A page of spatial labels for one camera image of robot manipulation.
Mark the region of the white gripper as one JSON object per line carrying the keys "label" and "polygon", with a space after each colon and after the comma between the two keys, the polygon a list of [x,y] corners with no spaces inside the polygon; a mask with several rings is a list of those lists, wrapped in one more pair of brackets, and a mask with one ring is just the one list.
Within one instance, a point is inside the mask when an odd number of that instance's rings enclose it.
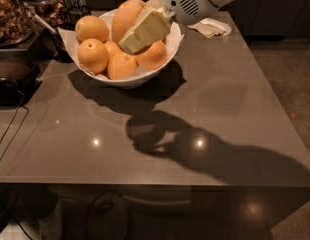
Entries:
{"label": "white gripper", "polygon": [[119,41],[126,53],[139,53],[164,39],[170,33],[172,21],[194,25],[218,10],[212,0],[148,0],[145,8],[147,10]]}

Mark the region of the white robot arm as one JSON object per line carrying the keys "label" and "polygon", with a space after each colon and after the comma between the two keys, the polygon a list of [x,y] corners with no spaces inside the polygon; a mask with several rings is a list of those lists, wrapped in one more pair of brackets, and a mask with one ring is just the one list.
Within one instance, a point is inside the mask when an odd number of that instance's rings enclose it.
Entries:
{"label": "white robot arm", "polygon": [[194,25],[235,0],[149,0],[133,25],[119,39],[119,46],[136,54],[165,38],[173,23]]}

